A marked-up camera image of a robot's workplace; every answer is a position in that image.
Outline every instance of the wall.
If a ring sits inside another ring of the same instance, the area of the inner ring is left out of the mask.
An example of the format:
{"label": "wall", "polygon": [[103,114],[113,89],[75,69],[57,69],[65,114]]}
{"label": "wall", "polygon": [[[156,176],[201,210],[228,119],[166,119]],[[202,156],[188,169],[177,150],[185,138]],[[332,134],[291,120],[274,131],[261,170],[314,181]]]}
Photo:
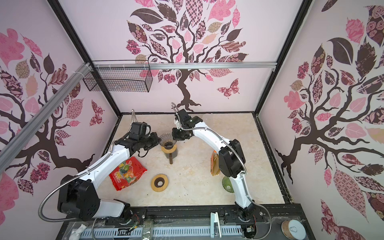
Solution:
{"label": "wall", "polygon": [[382,3],[316,1],[260,114],[316,239],[382,238]]}
{"label": "wall", "polygon": [[[61,4],[93,60],[177,63],[276,61],[301,0]],[[191,111],[254,111],[270,69],[171,70],[153,71],[152,75],[149,93],[111,92],[122,112],[132,108],[137,112],[171,112],[171,102]]]}
{"label": "wall", "polygon": [[[44,0],[3,2],[0,22],[2,149],[83,61]],[[40,202],[64,176],[98,159],[115,122],[102,93],[89,92],[81,81],[0,175],[2,238],[56,237],[62,223],[41,220]],[[57,211],[57,195],[44,214],[65,217]]]}

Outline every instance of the butterfly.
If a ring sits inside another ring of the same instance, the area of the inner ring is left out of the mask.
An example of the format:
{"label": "butterfly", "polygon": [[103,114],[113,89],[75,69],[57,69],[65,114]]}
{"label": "butterfly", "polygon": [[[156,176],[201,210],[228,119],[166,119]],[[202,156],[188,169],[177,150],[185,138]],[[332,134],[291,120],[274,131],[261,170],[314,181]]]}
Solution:
{"label": "butterfly", "polygon": [[93,115],[93,117],[91,118],[91,121],[89,122],[90,126],[95,125],[96,123],[97,124],[102,123],[103,118],[101,117],[101,115],[103,114],[103,111],[105,111],[101,107],[98,107],[93,100],[92,100],[92,108],[93,108],[93,111],[95,112],[95,115]]}
{"label": "butterfly", "polygon": [[232,93],[239,93],[239,88],[237,85],[239,85],[238,78],[235,79],[229,88],[218,88],[217,90],[221,93],[224,93],[224,96],[226,96],[229,99],[229,96],[232,95]]}

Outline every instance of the wire basket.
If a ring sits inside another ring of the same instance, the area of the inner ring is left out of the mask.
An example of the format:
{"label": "wire basket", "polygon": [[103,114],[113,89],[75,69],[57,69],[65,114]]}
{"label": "wire basket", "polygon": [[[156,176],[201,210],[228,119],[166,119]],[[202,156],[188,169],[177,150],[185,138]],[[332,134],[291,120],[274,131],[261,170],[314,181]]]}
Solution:
{"label": "wire basket", "polygon": [[149,92],[152,85],[153,77],[149,64],[137,67],[98,67],[95,71],[99,73],[101,79],[95,78],[92,72],[83,78],[90,91]]}

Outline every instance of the orange package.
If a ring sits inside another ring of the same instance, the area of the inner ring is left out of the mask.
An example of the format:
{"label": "orange package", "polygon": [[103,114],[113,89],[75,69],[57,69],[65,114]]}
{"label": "orange package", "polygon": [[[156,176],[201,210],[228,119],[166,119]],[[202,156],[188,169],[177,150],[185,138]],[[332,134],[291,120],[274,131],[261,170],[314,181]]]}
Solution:
{"label": "orange package", "polygon": [[135,157],[131,157],[115,168],[109,174],[109,177],[116,190],[120,191],[134,184],[146,171],[147,169]]}

